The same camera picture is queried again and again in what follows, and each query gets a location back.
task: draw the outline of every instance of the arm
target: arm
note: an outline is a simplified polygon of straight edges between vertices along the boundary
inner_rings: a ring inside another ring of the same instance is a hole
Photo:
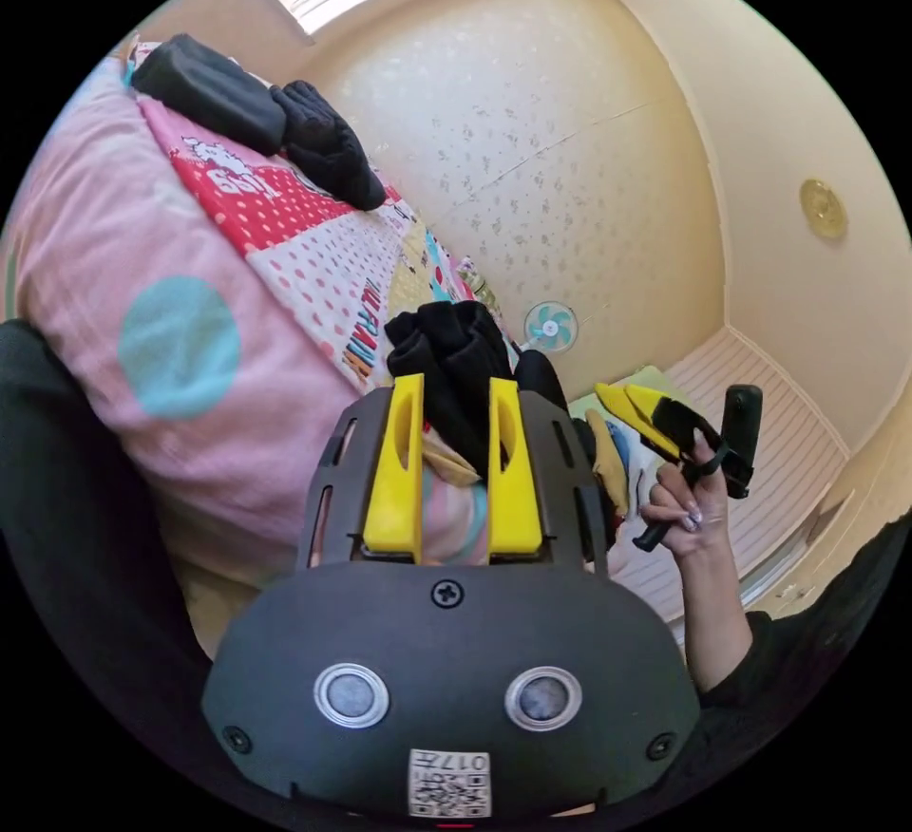
[[[741,606],[729,544],[676,558],[684,592],[685,654],[696,688],[718,686],[751,650],[753,633]]]
[[[694,435],[693,460],[708,462],[713,451]],[[712,690],[745,659],[753,632],[741,606],[738,574],[729,542],[729,499],[721,471],[693,488],[670,464],[657,473],[643,517],[670,522],[662,543],[672,552],[684,593],[685,653],[696,688]]]

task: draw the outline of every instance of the screw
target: screw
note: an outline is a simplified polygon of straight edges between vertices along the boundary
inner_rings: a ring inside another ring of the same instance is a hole
[[[651,759],[654,763],[665,759],[665,757],[671,753],[676,739],[677,734],[672,734],[671,732],[659,734],[653,742],[646,747],[647,759]]]
[[[466,593],[459,582],[445,578],[430,590],[430,599],[438,606],[449,610],[452,607],[459,607],[463,603]]]
[[[253,748],[253,742],[250,737],[244,733],[240,728],[236,728],[234,725],[229,725],[222,733],[221,736],[225,738],[225,742],[228,746],[235,752],[239,753],[241,756],[246,756]]]

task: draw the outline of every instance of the woman's hand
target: woman's hand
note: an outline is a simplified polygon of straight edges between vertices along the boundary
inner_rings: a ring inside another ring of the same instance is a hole
[[[693,460],[709,462],[714,453],[706,438],[697,430],[693,439]],[[675,559],[729,544],[729,494],[721,468],[701,478],[693,490],[676,465],[662,465],[656,476],[658,483],[640,515],[646,521],[671,523],[662,543]]]

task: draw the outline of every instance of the bed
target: bed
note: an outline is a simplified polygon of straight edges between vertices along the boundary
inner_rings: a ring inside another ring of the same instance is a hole
[[[116,58],[39,149],[0,241],[3,312],[42,332],[149,480],[179,571],[253,589],[292,571],[326,439],[389,381],[383,323],[474,298],[380,177],[386,201],[358,212],[144,100]],[[440,478],[459,461],[438,441],[426,427],[425,552],[473,562],[484,501]]]

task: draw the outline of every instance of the cartoon print bedding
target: cartoon print bedding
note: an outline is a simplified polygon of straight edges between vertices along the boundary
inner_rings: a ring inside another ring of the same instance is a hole
[[[387,201],[360,212],[284,157],[265,158],[145,95],[136,100],[214,226],[356,391],[391,384],[383,326],[393,316],[434,300],[476,299],[449,253],[379,171]],[[515,366],[509,337],[503,340]],[[449,562],[486,561],[485,488],[428,424],[424,453],[426,537],[437,541],[431,546],[443,541]]]

